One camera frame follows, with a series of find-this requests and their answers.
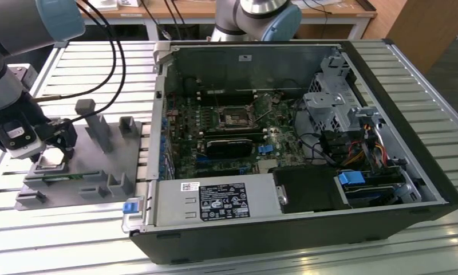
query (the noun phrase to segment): blue connector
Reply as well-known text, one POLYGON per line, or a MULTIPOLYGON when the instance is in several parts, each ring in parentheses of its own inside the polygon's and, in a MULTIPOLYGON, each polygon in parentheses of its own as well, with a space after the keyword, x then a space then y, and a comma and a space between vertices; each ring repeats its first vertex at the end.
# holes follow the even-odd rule
POLYGON ((267 146, 260 146, 259 147, 259 153, 260 154, 267 154, 267 153, 271 153, 273 152, 273 145, 267 145, 267 146))
POLYGON ((341 185, 365 183, 365 178, 360 171, 345 171, 337 178, 340 179, 341 185))
POLYGON ((139 213, 139 202, 124 202, 123 212, 124 214, 139 213))

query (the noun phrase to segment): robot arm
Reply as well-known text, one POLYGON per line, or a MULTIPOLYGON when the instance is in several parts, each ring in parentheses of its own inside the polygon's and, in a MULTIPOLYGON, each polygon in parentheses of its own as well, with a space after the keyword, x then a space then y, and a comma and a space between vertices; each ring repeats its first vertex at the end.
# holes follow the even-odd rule
MULTIPOLYGON (((51 123, 4 58, 81 35, 85 25, 75 0, 0 0, 0 149, 31 158, 46 149, 39 129, 51 123)), ((56 140, 68 146, 75 140, 56 140)))
POLYGON ((291 0, 219 0, 212 41, 291 40, 300 21, 291 0))

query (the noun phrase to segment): metal slotted table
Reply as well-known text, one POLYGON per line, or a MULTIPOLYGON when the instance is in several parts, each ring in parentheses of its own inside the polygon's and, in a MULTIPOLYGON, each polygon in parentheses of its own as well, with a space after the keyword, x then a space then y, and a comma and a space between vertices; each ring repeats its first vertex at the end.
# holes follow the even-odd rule
MULTIPOLYGON (((458 114, 393 45, 383 41, 353 44, 458 189, 458 114)), ((127 85, 105 112, 108 121, 132 115, 144 123, 139 194, 147 178, 153 46, 153 42, 124 43, 127 85)), ((32 93, 43 96, 84 91, 103 81, 111 65, 107 42, 72 42, 67 48, 55 48, 32 93)), ((100 106, 113 96, 120 73, 119 67, 111 83, 88 96, 100 106)), ((359 88, 373 105, 365 88, 359 88)), ((75 117, 75 102, 46 103, 46 114, 75 117)), ((0 152, 0 274, 458 274, 458 211, 412 226, 384 241, 156 265, 121 230, 123 203, 14 210, 30 166, 31 161, 14 160, 0 152)))

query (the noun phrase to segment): sticker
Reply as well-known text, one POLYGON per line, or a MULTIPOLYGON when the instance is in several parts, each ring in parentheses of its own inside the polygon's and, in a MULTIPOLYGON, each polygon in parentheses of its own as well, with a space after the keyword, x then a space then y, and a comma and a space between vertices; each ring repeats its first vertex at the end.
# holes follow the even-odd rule
POLYGON ((143 15, 137 13, 121 13, 121 17, 143 17, 143 15))
POLYGON ((200 182, 183 182, 181 183, 181 192, 197 191, 200 182))
POLYGON ((252 55, 243 55, 243 56, 239 56, 239 61, 240 62, 251 62, 253 60, 253 56, 252 55))
POLYGON ((196 183, 199 184, 200 218, 204 222, 251 217, 244 183, 211 186, 200 186, 200 183, 196 183))

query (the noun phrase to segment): warning label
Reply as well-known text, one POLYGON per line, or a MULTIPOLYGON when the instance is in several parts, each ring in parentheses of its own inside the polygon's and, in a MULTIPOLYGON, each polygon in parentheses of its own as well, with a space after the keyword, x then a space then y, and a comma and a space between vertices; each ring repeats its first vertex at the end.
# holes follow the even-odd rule
POLYGON ((203 221, 249 217, 249 204, 244 183, 199 187, 200 218, 203 221))

